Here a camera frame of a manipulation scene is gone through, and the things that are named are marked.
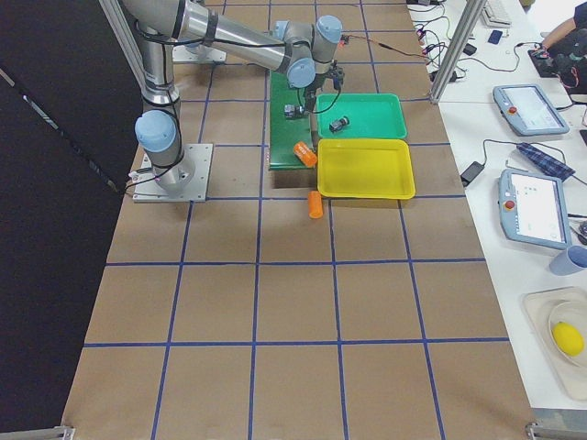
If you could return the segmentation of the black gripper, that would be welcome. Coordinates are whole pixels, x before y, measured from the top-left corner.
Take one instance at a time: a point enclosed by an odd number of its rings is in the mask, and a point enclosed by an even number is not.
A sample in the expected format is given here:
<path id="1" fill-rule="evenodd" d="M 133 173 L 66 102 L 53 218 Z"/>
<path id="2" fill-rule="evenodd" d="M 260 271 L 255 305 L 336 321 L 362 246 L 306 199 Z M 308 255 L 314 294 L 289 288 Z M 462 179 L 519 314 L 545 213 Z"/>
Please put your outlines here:
<path id="1" fill-rule="evenodd" d="M 341 66 L 336 63 L 331 63 L 326 73 L 315 73 L 310 70 L 310 65 L 305 65 L 300 68 L 300 73 L 304 79 L 308 79 L 313 73 L 312 81 L 304 88 L 303 95 L 300 97 L 300 103 L 304 104 L 304 109 L 308 114 L 313 114 L 316 107 L 316 92 L 321 89 L 326 80 L 332 82 L 334 89 L 340 93 L 343 88 L 345 72 Z"/>

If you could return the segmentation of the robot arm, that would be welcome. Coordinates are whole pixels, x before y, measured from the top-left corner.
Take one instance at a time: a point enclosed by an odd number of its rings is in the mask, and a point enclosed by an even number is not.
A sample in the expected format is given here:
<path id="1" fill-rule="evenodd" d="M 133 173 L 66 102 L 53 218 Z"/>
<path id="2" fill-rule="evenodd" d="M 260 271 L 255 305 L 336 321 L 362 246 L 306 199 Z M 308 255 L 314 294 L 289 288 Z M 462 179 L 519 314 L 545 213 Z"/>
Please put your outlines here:
<path id="1" fill-rule="evenodd" d="M 180 117 L 183 93 L 209 80 L 214 96 L 231 97 L 250 87 L 253 76 L 269 79 L 269 174 L 275 189 L 304 188 L 316 172 L 294 155 L 311 142 L 316 91 L 325 80 L 341 84 L 334 55 L 340 21 L 322 16 L 314 24 L 280 21 L 262 33 L 201 1 L 104 1 L 101 4 L 143 101 L 135 131 L 149 162 L 145 179 L 132 182 L 146 200 L 202 200 L 222 185 L 247 194 L 237 171 L 219 169 L 205 143 L 186 140 Z"/>

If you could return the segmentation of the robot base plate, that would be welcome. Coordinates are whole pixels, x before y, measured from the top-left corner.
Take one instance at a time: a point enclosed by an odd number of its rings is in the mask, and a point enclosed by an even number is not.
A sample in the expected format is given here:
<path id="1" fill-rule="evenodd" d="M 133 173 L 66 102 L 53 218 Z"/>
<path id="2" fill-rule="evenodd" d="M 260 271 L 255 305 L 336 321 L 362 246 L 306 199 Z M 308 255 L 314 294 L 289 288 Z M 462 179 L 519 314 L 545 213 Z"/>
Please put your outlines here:
<path id="1" fill-rule="evenodd" d="M 219 49 L 202 44 L 176 46 L 172 52 L 175 64 L 222 64 L 227 54 Z"/>
<path id="2" fill-rule="evenodd" d="M 184 144 L 183 158 L 170 170 L 154 168 L 147 153 L 130 172 L 127 190 L 135 203 L 203 203 L 207 196 L 214 146 Z"/>

